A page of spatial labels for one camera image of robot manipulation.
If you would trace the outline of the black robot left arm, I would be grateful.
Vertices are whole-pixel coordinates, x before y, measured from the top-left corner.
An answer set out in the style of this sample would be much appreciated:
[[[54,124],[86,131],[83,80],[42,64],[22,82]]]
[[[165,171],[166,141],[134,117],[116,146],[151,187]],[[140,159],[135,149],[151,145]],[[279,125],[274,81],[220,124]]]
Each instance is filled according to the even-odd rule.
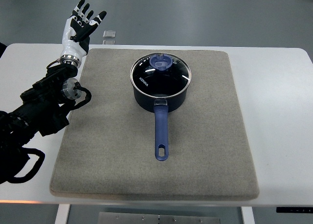
[[[46,76],[24,91],[22,105],[0,113],[0,181],[24,183],[32,179],[45,159],[35,148],[24,147],[36,133],[55,134],[69,124],[67,115],[91,100],[91,92],[75,76],[80,61],[63,55],[47,66]]]

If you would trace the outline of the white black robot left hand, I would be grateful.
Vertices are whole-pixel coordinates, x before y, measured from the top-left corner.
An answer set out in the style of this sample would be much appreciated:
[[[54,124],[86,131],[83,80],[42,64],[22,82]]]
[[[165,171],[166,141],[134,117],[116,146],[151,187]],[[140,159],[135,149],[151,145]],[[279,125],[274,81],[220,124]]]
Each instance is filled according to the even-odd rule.
[[[67,19],[63,31],[60,62],[79,67],[82,58],[89,51],[90,35],[98,28],[107,12],[102,11],[92,18],[93,10],[89,10],[90,4],[80,0]]]

